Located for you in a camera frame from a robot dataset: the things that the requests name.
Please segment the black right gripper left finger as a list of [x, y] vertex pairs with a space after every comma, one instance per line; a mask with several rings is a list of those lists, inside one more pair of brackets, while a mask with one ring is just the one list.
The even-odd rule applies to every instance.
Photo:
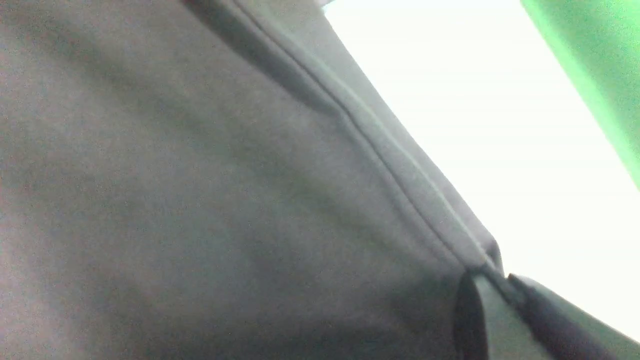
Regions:
[[524, 291], [493, 271], [469, 270], [455, 296], [457, 360], [553, 360], [523, 319]]

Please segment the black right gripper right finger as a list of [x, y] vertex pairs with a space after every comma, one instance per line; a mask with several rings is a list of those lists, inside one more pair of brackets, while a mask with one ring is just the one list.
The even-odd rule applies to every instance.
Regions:
[[638, 360], [639, 342], [526, 276], [510, 274], [518, 312], [554, 360]]

